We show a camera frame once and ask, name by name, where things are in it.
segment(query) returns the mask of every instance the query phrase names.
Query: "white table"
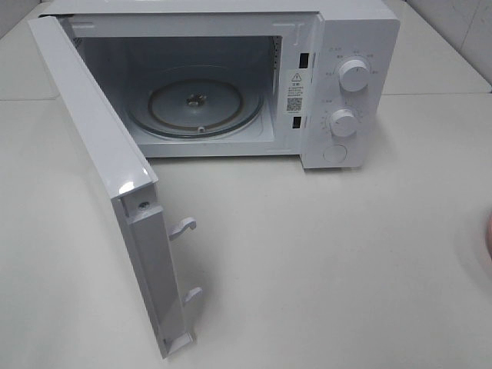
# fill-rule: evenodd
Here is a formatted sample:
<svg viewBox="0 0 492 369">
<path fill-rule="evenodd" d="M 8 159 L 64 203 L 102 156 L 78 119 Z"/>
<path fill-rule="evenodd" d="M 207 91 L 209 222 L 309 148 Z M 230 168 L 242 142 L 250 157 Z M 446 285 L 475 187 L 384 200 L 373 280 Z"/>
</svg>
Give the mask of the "white table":
<svg viewBox="0 0 492 369">
<path fill-rule="evenodd" d="M 166 361 L 55 96 L 0 101 L 0 367 L 490 369 L 492 95 L 384 96 L 360 170 L 151 161 L 166 220 L 198 219 L 180 288 L 204 288 Z"/>
</svg>

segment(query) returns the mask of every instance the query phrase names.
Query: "microwave top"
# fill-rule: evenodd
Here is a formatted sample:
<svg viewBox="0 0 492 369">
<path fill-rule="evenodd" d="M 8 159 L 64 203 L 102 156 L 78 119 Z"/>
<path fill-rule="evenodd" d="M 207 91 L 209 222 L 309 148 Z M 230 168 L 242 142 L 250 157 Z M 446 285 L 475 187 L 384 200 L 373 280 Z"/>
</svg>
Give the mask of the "microwave top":
<svg viewBox="0 0 492 369">
<path fill-rule="evenodd" d="M 382 0 L 54 0 L 42 16 L 298 12 L 325 20 L 396 18 Z"/>
</svg>

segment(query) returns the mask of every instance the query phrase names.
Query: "open door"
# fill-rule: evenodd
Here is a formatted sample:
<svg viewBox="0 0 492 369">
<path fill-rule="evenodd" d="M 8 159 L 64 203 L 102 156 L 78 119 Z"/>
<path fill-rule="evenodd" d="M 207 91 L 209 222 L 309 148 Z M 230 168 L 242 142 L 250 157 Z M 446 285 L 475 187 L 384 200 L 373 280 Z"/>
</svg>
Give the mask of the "open door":
<svg viewBox="0 0 492 369">
<path fill-rule="evenodd" d="M 195 222 L 188 218 L 166 231 L 155 190 L 158 179 L 75 49 L 70 25 L 51 16 L 29 25 L 113 205 L 158 346 L 166 357 L 191 342 L 169 238 L 194 228 Z"/>
</svg>

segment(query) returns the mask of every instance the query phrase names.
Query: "microwave oven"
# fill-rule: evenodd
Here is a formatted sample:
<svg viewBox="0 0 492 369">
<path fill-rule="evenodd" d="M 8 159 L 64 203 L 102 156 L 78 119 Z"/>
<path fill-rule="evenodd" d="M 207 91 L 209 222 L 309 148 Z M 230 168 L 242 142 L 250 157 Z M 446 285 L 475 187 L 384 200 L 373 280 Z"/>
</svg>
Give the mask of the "microwave oven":
<svg viewBox="0 0 492 369">
<path fill-rule="evenodd" d="M 112 203 L 162 356 L 191 341 L 145 158 L 364 160 L 399 21 L 381 0 L 54 0 L 29 22 Z"/>
</svg>

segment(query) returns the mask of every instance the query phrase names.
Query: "power dial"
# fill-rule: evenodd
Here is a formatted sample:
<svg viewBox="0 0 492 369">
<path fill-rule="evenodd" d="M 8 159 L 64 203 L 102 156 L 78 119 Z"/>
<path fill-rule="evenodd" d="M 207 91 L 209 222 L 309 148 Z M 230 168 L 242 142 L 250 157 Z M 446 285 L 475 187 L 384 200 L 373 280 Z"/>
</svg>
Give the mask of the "power dial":
<svg viewBox="0 0 492 369">
<path fill-rule="evenodd" d="M 338 69 L 340 86 L 348 92 L 357 92 L 369 83 L 370 67 L 360 58 L 345 61 Z"/>
<path fill-rule="evenodd" d="M 351 110 L 338 110 L 330 117 L 331 134 L 339 138 L 351 136 L 356 132 L 358 123 Z"/>
</svg>

